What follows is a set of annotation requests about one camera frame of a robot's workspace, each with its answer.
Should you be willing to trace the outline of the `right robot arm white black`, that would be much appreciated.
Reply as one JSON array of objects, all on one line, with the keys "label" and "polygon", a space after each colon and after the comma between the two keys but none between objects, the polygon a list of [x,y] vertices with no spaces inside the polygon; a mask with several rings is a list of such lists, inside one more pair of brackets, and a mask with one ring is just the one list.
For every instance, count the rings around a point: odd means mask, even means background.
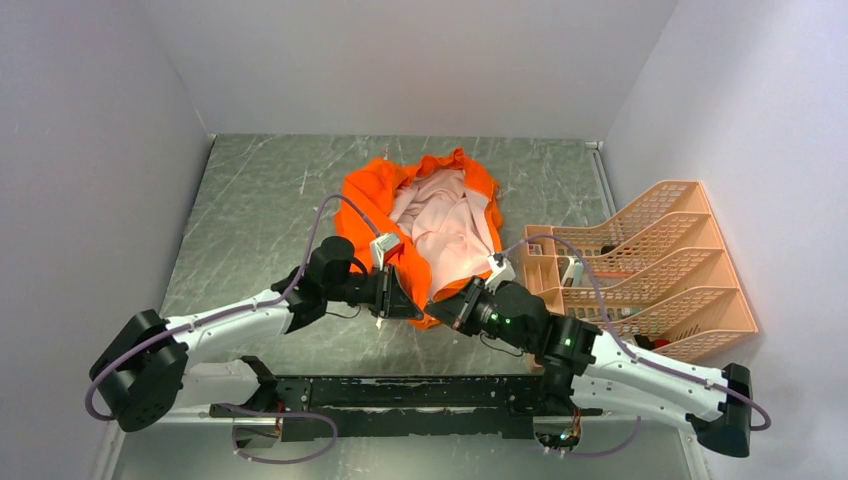
[{"label": "right robot arm white black", "polygon": [[692,365],[618,342],[594,324],[550,311],[515,282],[491,291],[475,277],[425,311],[466,336],[490,336],[532,355],[543,368],[539,398],[550,413],[641,416],[694,435],[714,453],[751,452],[751,372],[742,365]]}]

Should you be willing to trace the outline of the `orange jacket with pink lining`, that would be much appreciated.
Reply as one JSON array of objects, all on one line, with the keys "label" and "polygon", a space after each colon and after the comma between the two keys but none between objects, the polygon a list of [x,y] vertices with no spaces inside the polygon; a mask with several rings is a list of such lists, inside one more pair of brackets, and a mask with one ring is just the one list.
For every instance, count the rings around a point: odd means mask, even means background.
[{"label": "orange jacket with pink lining", "polygon": [[388,262],[424,308],[473,276],[491,276],[488,259],[502,249],[498,190],[497,180],[462,148],[407,166],[375,158],[344,177],[340,192],[350,201],[334,217],[336,233],[367,266],[374,263],[374,233],[397,234],[400,245]]}]

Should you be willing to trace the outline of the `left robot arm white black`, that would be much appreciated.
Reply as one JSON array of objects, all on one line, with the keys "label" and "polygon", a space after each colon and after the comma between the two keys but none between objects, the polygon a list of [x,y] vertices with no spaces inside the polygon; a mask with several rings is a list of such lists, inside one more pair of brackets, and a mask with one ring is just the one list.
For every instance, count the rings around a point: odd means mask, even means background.
[{"label": "left robot arm white black", "polygon": [[423,316],[396,266],[368,267],[350,240],[331,236],[288,277],[245,300],[186,316],[133,315],[92,365],[86,409],[125,432],[202,404],[234,403],[264,415],[277,402],[270,370],[254,357],[223,364],[211,357],[300,330],[326,316],[332,302],[362,307],[378,319]]}]

